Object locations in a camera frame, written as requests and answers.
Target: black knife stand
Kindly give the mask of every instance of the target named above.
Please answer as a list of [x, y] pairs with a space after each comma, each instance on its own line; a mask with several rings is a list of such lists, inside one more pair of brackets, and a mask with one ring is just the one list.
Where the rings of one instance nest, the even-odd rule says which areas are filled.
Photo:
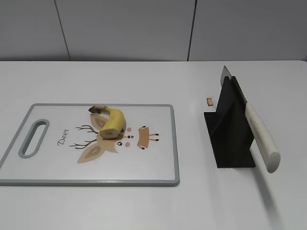
[[216, 112], [204, 113], [218, 168], [250, 168], [254, 136], [245, 118], [243, 94], [235, 77], [224, 78]]

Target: banana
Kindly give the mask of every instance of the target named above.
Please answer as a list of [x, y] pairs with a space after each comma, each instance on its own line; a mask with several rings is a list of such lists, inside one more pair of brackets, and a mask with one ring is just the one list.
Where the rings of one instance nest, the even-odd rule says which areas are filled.
[[122, 111], [98, 105], [91, 107], [88, 111], [92, 114], [109, 113], [110, 118], [100, 130], [99, 135], [104, 139], [114, 139], [118, 137], [125, 124], [125, 116]]

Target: kitchen knife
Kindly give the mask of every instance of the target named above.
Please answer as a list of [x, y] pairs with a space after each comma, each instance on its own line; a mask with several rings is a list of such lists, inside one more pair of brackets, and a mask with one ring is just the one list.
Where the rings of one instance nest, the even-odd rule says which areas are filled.
[[225, 77], [228, 77], [230, 80], [234, 80], [235, 84], [238, 86], [243, 101], [245, 102], [245, 117], [255, 137], [267, 171], [269, 173], [275, 172], [279, 166], [281, 156], [273, 140], [273, 137], [269, 133], [268, 129], [266, 128], [265, 124], [255, 109], [249, 102], [247, 102], [244, 94], [242, 93], [242, 90], [238, 85], [238, 82], [236, 81], [236, 78], [231, 76], [226, 66], [224, 66], [221, 75], [221, 86], [223, 85]]

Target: white knife handle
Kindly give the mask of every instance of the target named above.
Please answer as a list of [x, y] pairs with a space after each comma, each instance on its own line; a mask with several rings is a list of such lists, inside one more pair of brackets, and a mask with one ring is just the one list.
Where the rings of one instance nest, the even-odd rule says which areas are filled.
[[262, 119], [248, 102], [246, 103], [245, 107], [245, 117], [251, 131], [254, 134], [256, 143], [268, 172], [275, 172], [280, 163], [280, 153]]

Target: table surface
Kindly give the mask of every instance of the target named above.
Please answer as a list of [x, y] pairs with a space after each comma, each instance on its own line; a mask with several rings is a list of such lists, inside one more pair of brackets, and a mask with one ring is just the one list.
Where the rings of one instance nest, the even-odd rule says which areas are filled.
[[[281, 152], [266, 172], [217, 169], [203, 112], [223, 65], [237, 77]], [[0, 62], [0, 157], [34, 103], [172, 104], [176, 187], [0, 186], [1, 229], [266, 230], [307, 226], [307, 63]]]

